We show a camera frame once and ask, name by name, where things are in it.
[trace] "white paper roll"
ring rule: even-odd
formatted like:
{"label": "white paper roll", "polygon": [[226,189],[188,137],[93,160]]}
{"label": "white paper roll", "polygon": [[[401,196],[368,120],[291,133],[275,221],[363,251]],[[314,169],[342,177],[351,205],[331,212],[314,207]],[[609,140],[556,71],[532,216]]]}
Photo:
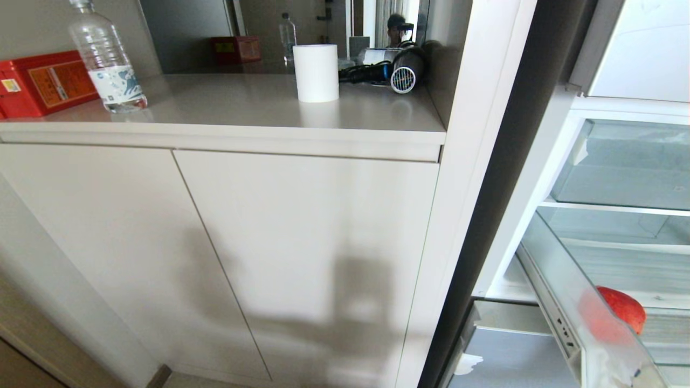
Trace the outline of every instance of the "white paper roll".
{"label": "white paper roll", "polygon": [[340,98],[335,44],[293,46],[293,53],[300,101],[326,102]]}

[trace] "red box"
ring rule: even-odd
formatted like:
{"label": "red box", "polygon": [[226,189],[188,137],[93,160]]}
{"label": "red box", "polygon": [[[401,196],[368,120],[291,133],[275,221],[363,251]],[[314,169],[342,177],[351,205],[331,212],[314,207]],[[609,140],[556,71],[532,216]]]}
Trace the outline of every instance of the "red box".
{"label": "red box", "polygon": [[259,37],[213,37],[210,38],[216,64],[236,65],[261,61]]}
{"label": "red box", "polygon": [[0,118],[45,116],[97,98],[76,50],[0,62]]}

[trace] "mirror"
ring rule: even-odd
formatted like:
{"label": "mirror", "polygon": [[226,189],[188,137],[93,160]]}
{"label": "mirror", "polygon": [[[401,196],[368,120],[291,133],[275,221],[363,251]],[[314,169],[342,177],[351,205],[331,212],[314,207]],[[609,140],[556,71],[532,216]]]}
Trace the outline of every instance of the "mirror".
{"label": "mirror", "polygon": [[141,8],[166,74],[290,73],[285,12],[297,44],[335,44],[347,66],[364,48],[415,40],[420,0],[141,0]]}

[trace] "wooden floor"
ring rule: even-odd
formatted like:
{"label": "wooden floor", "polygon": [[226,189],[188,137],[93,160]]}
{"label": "wooden floor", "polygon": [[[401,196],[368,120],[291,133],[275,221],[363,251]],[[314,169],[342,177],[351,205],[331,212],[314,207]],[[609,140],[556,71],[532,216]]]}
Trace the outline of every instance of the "wooden floor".
{"label": "wooden floor", "polygon": [[229,382],[221,382],[216,380],[209,380],[196,376],[189,376],[186,374],[179,374],[173,372],[166,382],[164,388],[247,388],[242,385],[230,384]]}

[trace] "beige cabinet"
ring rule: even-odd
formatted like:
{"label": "beige cabinet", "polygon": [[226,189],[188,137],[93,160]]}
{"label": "beige cabinet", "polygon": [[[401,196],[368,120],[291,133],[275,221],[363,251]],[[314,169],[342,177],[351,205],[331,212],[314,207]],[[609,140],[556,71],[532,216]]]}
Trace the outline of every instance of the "beige cabinet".
{"label": "beige cabinet", "polygon": [[394,387],[438,164],[174,154],[273,381]]}
{"label": "beige cabinet", "polygon": [[159,362],[269,379],[170,151],[4,144],[0,173]]}

